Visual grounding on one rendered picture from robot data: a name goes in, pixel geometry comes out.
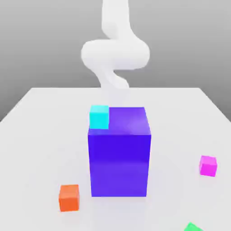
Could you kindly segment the large purple box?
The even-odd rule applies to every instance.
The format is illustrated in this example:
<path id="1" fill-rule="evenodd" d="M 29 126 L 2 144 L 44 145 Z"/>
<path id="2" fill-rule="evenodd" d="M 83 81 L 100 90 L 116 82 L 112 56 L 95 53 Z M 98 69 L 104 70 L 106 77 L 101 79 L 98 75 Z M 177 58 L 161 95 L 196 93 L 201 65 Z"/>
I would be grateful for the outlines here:
<path id="1" fill-rule="evenodd" d="M 108 129 L 88 130 L 93 197 L 145 197 L 151 130 L 144 107 L 111 107 Z"/>

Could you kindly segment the small green cube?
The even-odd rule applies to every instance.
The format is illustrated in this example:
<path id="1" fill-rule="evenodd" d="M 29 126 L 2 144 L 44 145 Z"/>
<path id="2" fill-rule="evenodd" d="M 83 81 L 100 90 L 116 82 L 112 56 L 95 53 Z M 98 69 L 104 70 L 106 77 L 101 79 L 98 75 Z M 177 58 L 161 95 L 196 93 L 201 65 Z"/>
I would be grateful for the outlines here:
<path id="1" fill-rule="evenodd" d="M 196 226 L 195 224 L 189 222 L 187 224 L 186 228 L 184 229 L 184 231 L 203 231 L 203 229 L 201 229 L 198 226 Z"/>

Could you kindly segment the small orange cube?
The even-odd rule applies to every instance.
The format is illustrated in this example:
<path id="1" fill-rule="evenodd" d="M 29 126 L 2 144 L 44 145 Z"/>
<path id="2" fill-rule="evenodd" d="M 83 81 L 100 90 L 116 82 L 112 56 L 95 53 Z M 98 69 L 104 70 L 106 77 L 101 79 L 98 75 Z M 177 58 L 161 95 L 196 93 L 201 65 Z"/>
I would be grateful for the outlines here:
<path id="1" fill-rule="evenodd" d="M 61 212 L 79 210 L 79 185 L 61 185 L 59 206 Z"/>

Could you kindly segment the small cyan cube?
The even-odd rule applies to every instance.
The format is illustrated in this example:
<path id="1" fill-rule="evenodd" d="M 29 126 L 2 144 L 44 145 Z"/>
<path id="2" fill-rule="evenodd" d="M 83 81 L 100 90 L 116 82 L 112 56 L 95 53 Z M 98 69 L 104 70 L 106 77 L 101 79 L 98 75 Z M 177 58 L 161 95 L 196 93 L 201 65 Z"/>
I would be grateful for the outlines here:
<path id="1" fill-rule="evenodd" d="M 90 129 L 109 129 L 109 106 L 92 105 L 89 113 Z"/>

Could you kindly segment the small magenta cube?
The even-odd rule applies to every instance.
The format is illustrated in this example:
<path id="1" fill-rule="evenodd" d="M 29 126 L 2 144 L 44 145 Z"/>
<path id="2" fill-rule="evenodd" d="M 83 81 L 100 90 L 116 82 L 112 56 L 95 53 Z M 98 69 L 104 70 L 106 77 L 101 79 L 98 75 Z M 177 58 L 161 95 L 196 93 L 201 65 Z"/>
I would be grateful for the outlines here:
<path id="1" fill-rule="evenodd" d="M 216 157 L 202 155 L 199 162 L 199 173 L 202 176 L 215 177 L 217 172 Z"/>

